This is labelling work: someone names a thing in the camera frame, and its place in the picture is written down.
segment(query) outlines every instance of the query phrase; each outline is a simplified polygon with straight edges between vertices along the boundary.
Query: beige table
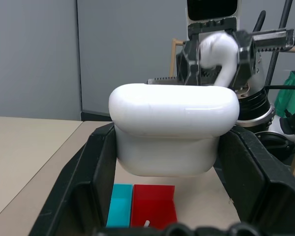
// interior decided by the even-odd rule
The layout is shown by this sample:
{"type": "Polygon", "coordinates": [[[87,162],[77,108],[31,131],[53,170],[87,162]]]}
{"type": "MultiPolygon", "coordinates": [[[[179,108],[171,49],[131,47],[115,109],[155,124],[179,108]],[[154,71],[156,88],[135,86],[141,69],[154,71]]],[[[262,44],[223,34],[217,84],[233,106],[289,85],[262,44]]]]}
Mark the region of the beige table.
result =
{"type": "MultiPolygon", "coordinates": [[[[5,164],[0,164],[0,176],[8,176],[2,182],[0,179],[0,236],[25,236],[30,232],[64,165],[93,130],[107,123],[0,118],[0,156],[5,159],[5,164]],[[5,134],[17,143],[5,146],[5,134]],[[18,158],[22,164],[16,167],[18,158]]],[[[192,228],[223,229],[239,221],[214,169],[195,178],[137,177],[117,163],[115,182],[175,185],[178,220],[192,228]]]]}

